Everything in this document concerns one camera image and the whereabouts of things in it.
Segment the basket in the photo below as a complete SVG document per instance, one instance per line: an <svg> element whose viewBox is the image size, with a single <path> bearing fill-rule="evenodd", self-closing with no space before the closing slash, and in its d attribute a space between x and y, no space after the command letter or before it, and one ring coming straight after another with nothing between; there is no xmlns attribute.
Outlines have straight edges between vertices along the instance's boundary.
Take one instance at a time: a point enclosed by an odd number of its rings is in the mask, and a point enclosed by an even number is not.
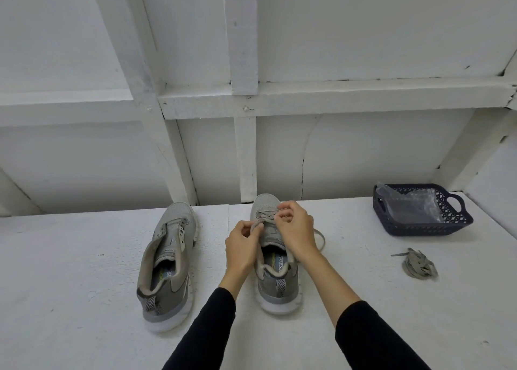
<svg viewBox="0 0 517 370"><path fill-rule="evenodd" d="M445 236L474 222L474 219L472 219L472 216L470 216L465 208L465 202L462 197L449 193L440 185L434 183L417 183L388 184L388 186L397 190L400 194L407 194L413 190L435 189L438 206L445 220L445 223L399 223L391 217L383 200L377 194L377 185L375 185L373 187L373 210L377 213L380 222L388 234L393 236ZM457 199L461 205L461 211L456 211L456 209L449 204L447 201L449 197Z"/></svg>

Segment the shoelace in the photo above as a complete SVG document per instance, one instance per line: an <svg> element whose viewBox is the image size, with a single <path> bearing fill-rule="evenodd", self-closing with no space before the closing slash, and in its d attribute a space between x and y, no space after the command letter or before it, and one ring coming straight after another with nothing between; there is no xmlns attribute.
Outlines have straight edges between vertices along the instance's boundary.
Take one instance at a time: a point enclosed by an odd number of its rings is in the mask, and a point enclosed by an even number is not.
<svg viewBox="0 0 517 370"><path fill-rule="evenodd" d="M404 269L406 275L415 279L426 280L428 277L438 276L434 263L420 250L415 251L408 247L407 253L392 254L391 256L407 256L402 262L402 269Z"/></svg>
<svg viewBox="0 0 517 370"><path fill-rule="evenodd" d="M258 220L253 223L253 225L251 226L251 229L250 231L253 231L255 229L256 226L258 226L260 223L269 223L269 224L273 224L273 225L277 225L275 223L275 215L277 214L278 210L277 209L271 209L271 210L267 210L267 209L264 209L264 210L259 210L257 212L257 218ZM319 248L318 250L319 251L322 251L323 248L325 247L325 244L326 244L326 239L325 239L325 236L321 233L321 231L313 228L314 232L316 234L318 234L319 236L322 237L323 239L323 245L321 246L321 248Z"/></svg>

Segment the plastic bag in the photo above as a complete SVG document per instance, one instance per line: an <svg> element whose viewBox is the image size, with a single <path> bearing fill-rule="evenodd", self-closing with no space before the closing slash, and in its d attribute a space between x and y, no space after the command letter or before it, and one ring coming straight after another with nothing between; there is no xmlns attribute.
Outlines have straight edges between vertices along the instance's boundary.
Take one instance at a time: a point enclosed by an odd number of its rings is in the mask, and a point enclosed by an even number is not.
<svg viewBox="0 0 517 370"><path fill-rule="evenodd" d="M414 190L403 195L378 183L376 191L391 217L399 223L444 223L434 189Z"/></svg>

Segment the black sleeve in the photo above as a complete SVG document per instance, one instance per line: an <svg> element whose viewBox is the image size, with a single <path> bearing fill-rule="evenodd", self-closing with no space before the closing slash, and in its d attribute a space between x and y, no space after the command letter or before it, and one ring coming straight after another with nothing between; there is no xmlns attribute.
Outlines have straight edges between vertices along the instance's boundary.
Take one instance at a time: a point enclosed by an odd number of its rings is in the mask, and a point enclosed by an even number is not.
<svg viewBox="0 0 517 370"><path fill-rule="evenodd" d="M235 319L235 300L216 288L165 363L163 370L218 369Z"/></svg>
<svg viewBox="0 0 517 370"><path fill-rule="evenodd" d="M365 301L353 303L341 314L336 325L336 341L352 370L430 370Z"/></svg>

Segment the gray sneaker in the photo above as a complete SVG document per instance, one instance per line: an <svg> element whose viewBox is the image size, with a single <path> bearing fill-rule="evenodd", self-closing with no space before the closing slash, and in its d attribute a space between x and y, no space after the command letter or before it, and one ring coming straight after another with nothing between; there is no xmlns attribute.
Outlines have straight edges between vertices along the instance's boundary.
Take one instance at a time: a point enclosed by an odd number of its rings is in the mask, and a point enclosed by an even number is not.
<svg viewBox="0 0 517 370"><path fill-rule="evenodd" d="M178 326L192 308L189 252L197 240L197 227L190 205L175 202L161 217L145 249L137 296L151 332Z"/></svg>
<svg viewBox="0 0 517 370"><path fill-rule="evenodd" d="M288 314L301 306L302 295L298 265L273 222L278 204L278 198L265 193L257 196L251 208L250 220L264 223L255 262L258 277L255 296L266 312Z"/></svg>

